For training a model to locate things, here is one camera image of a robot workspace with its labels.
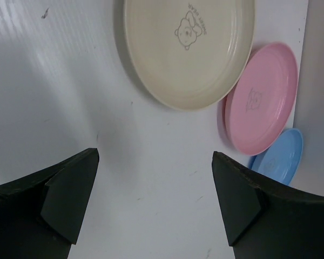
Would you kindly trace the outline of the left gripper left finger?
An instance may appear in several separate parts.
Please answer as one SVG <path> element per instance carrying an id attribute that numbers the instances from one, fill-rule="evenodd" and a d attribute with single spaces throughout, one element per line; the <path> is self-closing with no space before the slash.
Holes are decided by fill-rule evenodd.
<path id="1" fill-rule="evenodd" d="M 0 258 L 67 258 L 77 243 L 99 164 L 88 148 L 0 185 Z"/>

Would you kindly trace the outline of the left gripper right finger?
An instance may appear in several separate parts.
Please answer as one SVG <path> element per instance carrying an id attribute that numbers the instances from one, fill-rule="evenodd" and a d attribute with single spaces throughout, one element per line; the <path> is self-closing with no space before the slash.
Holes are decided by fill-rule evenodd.
<path id="1" fill-rule="evenodd" d="M 324 196 L 304 192 L 214 152 L 212 172 L 236 258 L 324 258 Z"/>

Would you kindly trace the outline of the cream white plate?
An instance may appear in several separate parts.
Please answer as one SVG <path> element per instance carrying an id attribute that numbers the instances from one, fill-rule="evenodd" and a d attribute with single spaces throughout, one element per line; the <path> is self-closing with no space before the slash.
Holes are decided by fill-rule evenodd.
<path id="1" fill-rule="evenodd" d="M 125 1 L 123 14 L 139 79 L 176 110 L 221 100 L 251 54 L 255 1 Z"/>

